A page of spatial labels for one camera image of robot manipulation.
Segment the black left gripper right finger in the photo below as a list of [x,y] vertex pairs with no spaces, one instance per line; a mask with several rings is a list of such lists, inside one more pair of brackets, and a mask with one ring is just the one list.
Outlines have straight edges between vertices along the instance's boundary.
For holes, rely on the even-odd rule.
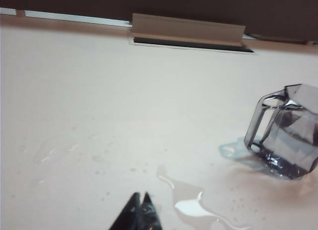
[[145,193],[139,212],[140,230],[162,230],[156,208],[148,192]]

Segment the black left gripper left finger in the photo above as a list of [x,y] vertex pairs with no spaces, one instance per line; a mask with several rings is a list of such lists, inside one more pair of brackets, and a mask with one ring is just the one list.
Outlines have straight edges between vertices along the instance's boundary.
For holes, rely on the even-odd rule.
[[113,222],[110,230],[138,230],[140,217],[140,193],[135,192],[130,197],[116,220]]

